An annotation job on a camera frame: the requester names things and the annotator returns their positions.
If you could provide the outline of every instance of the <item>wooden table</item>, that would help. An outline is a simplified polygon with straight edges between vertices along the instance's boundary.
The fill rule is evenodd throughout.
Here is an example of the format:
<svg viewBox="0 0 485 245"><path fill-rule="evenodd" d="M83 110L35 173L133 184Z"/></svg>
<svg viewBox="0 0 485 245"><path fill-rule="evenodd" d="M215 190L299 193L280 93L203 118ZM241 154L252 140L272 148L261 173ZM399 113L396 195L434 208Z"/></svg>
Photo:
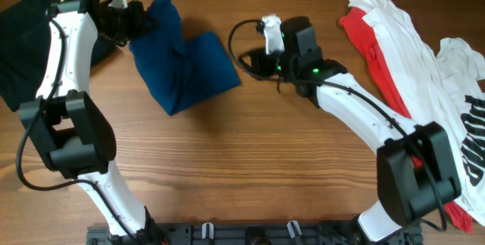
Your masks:
<svg viewBox="0 0 485 245"><path fill-rule="evenodd" d="M18 0L0 0L5 9ZM151 0L141 0L148 6ZM484 0L393 0L407 11L422 39L437 52L443 37L460 36L485 54ZM344 64L382 99L364 59L337 25L347 0L173 0L184 34L212 28L224 42L243 19L278 13L306 15L326 58ZM251 27L238 32L236 52L264 45ZM377 200L375 156L351 130L290 85L239 72L242 86L173 117L150 96L128 49L96 68L91 96L117 138L117 164L130 188L159 222L220 223L350 219ZM78 187L35 192L14 167L23 128L0 105L0 243L81 244L101 213ZM24 157L35 184L63 181L45 169L31 143ZM438 223L437 214L430 215ZM441 234L424 227L426 244L479 244L485 230Z"/></svg>

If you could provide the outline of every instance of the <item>folded fabric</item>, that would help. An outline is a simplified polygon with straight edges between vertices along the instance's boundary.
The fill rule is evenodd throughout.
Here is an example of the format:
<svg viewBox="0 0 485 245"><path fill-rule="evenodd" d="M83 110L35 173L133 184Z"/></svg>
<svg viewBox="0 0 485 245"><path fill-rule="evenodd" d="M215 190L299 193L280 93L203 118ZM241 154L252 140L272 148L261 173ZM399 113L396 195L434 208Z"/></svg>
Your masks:
<svg viewBox="0 0 485 245"><path fill-rule="evenodd" d="M431 49L421 41L409 15L398 9L390 0L349 0L349 6L360 8L366 13L362 19L374 31L392 80L412 119L419 124L436 121L445 128L462 185L462 196L455 202L479 223L485 225L485 201L483 200L485 188L481 177L483 176L485 143L480 146L481 141L477 141L475 136L475 134L483 136L481 129L485 125L481 124L481 121L476 121L475 115L481 113L482 108L480 106L485 102L479 102L477 99L472 99L471 96L466 100L468 101L468 109L474 111L474 114L471 116L473 118L465 117L469 123L480 124L480 128L472 127L467 124L467 121L462 120L464 118L463 109L456 105L455 100L449 94L453 86L449 86L450 89L444 86L446 82L443 78L450 78L450 76L446 74L446 70L443 72L440 61L435 58ZM476 54L471 55L470 50L465 52L465 54L467 53L470 55L469 58L477 57ZM459 55L448 56L448 58L453 57L457 58ZM449 59L446 65L462 66L462 62ZM475 61L466 67L459 68L468 70L468 73L474 73L474 70L476 70L475 73L481 72L480 74L482 74L483 67L480 68L479 65L479 62ZM456 77L453 77L452 80L460 83L459 80L456 80ZM465 94L465 91L459 93L462 107L464 106L463 103L466 102ZM467 141L465 137L473 138L473 140ZM473 150L464 151L468 146ZM459 214L453 215L461 212L453 205L447 205L446 209L455 225L464 231L471 231L471 219L469 217Z"/></svg>
<svg viewBox="0 0 485 245"><path fill-rule="evenodd" d="M132 40L130 51L150 94L169 115L240 85L215 34L206 32L185 43L171 0L154 0L147 13L156 27Z"/></svg>
<svg viewBox="0 0 485 245"><path fill-rule="evenodd" d="M0 13L0 96L13 112L33 101L49 58L49 23L40 18L52 0L22 0ZM109 55L114 44L98 39L91 64Z"/></svg>

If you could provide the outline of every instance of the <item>red cloth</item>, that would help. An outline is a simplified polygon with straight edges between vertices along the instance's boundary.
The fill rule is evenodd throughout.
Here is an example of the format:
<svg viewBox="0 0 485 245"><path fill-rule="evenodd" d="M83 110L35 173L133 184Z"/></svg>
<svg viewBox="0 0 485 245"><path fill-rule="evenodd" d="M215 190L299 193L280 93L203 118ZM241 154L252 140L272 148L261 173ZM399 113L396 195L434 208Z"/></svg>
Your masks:
<svg viewBox="0 0 485 245"><path fill-rule="evenodd" d="M366 13L359 8L352 8L350 13L340 18L339 25L346 31L350 42L365 57L372 79L384 95L389 107L395 112L410 118L411 115L397 91L393 78L387 68L386 60L376 40L374 30L362 18ZM415 166L421 166L421 161L413 157ZM445 204L446 214L454 226L460 230L471 233L473 218L460 208L455 202Z"/></svg>
<svg viewBox="0 0 485 245"><path fill-rule="evenodd" d="M404 117L411 115L394 85L393 78L387 68L386 60L377 43L374 30L363 20L365 12L359 8L352 8L350 13L340 18L339 24L345 29L350 42L365 57L372 79L384 95L389 107Z"/></svg>

